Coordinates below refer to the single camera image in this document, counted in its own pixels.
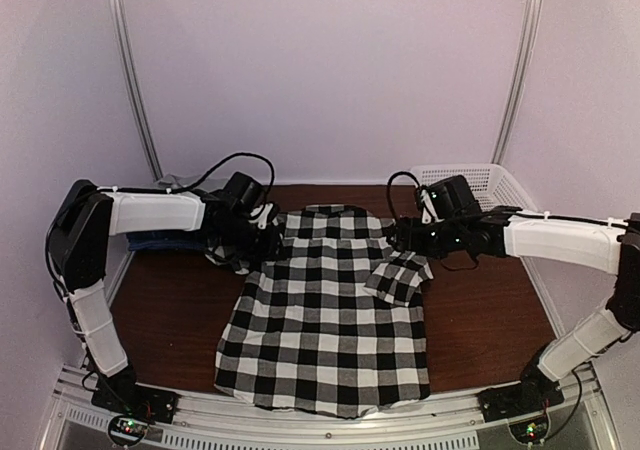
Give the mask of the black white checkered shirt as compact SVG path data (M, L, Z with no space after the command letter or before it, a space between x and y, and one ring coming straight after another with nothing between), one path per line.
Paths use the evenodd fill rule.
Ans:
M396 251L391 222L356 206L313 205L277 222L281 254L245 278L215 387L256 407L342 419L426 399L427 259Z

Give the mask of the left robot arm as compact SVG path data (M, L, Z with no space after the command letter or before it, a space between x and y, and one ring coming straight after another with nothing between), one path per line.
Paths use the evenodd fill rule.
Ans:
M261 261L279 251L279 211L264 188L241 173L213 192L98 187L86 179L73 183L47 234L45 255L95 368L112 377L104 395L121 413L137 412L144 394L118 375L129 359L104 290L110 238L140 232L196 232L207 238L211 250L222 248L235 260Z

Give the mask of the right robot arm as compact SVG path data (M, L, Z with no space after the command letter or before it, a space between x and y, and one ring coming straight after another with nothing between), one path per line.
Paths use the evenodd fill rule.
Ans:
M590 219L498 206L425 223L402 218L390 241L430 259L465 252L519 258L540 268L552 306L575 298L572 327L533 357L513 389L519 410L535 410L580 365L639 331L639 216Z

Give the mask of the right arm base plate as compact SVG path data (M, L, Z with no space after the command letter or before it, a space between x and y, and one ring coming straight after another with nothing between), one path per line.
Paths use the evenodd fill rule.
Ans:
M560 405L565 401L562 390L557 385L540 387L532 380L488 388L481 391L477 398L485 422L542 413L550 406Z

